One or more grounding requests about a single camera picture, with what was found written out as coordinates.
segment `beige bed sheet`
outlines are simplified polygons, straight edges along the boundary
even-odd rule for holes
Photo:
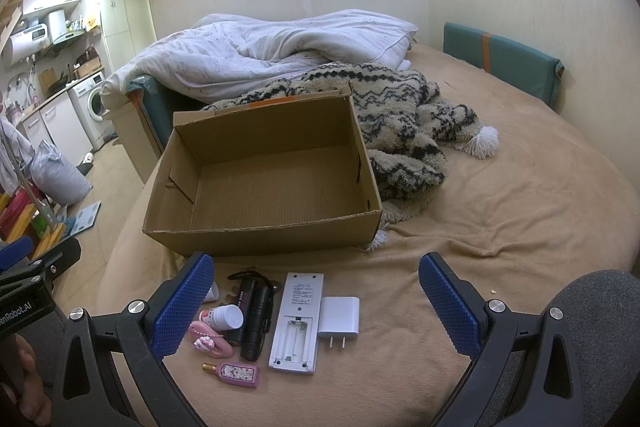
[[[287,271],[324,273],[324,295],[360,298],[360,336],[344,350],[341,343],[329,349],[321,341],[312,376],[268,368],[269,336],[256,390],[203,373],[200,365],[211,359],[183,341],[164,363],[208,425],[427,423],[468,363],[455,352],[418,285],[418,260],[428,251],[440,252],[485,298],[530,313],[541,311],[580,275],[632,267],[640,242],[640,199],[580,133],[540,100],[460,60],[424,46],[415,46],[407,58],[440,84],[445,97],[468,103],[484,124],[498,129],[497,156],[478,160],[447,149],[450,175],[430,206],[389,227],[386,244],[373,253],[343,248],[236,258],[233,264],[216,260],[222,296],[231,288],[226,275],[251,265],[281,282]],[[154,178],[110,257],[98,291],[101,313],[148,298],[180,266],[179,256],[141,230]],[[130,375],[121,373],[143,424],[153,425]]]

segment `plastic bag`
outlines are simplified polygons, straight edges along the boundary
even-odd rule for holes
[[[31,162],[36,186],[61,206],[78,203],[91,190],[89,181],[58,148],[43,140]]]

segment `hand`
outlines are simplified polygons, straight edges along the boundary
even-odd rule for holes
[[[51,401],[44,394],[42,380],[36,373],[36,354],[33,347],[20,335],[15,335],[15,343],[18,347],[18,357],[24,369],[24,392],[17,399],[10,387],[3,384],[7,396],[13,403],[18,403],[20,412],[27,419],[33,421],[38,427],[45,427],[51,422]]]

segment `teal headboard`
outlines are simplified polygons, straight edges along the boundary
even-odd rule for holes
[[[511,39],[450,22],[444,25],[442,50],[528,92],[551,108],[556,103],[564,71],[558,58]]]

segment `pink hair clip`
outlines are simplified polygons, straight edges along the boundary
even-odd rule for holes
[[[234,353],[231,347],[220,333],[214,331],[202,321],[194,321],[188,328],[193,347],[198,351],[207,353],[214,359],[228,359]]]

